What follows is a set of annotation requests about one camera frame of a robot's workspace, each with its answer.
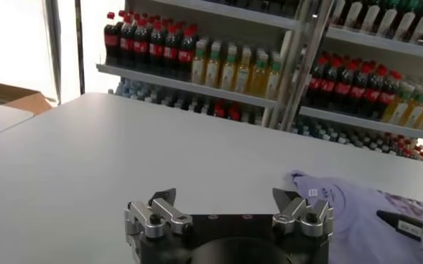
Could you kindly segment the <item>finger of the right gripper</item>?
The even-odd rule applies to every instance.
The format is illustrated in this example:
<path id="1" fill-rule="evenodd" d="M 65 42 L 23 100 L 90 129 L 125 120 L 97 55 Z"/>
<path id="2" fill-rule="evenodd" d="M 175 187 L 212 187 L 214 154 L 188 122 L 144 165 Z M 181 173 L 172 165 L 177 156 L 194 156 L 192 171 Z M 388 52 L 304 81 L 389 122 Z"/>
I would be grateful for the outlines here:
<path id="1" fill-rule="evenodd" d="M 376 215 L 398 233 L 421 242 L 423 249 L 423 221 L 403 214 L 378 210 Z"/>

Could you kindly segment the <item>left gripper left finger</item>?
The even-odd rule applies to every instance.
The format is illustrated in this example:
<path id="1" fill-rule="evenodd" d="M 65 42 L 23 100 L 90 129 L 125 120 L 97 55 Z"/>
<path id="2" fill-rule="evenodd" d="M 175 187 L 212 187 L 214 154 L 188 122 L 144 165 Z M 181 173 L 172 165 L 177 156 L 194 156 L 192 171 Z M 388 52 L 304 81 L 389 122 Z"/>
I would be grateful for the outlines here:
<path id="1" fill-rule="evenodd" d="M 193 219 L 174 207 L 176 189 L 155 192 L 147 202 L 129 202 L 124 210 L 125 233 L 127 236 L 144 235 L 159 239 L 166 231 L 176 235 L 187 235 L 193 229 Z"/>

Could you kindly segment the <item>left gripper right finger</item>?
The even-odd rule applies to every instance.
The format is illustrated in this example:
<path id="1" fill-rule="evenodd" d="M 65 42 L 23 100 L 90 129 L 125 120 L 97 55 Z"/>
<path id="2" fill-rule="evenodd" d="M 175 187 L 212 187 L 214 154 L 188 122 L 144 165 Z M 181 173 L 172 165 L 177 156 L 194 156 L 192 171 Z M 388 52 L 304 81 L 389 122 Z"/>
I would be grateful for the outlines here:
<path id="1" fill-rule="evenodd" d="M 279 213 L 272 217 L 272 227 L 280 235 L 301 232 L 307 237 L 333 233 L 333 207 L 326 200 L 311 204 L 297 192 L 273 188 L 272 195 Z"/>

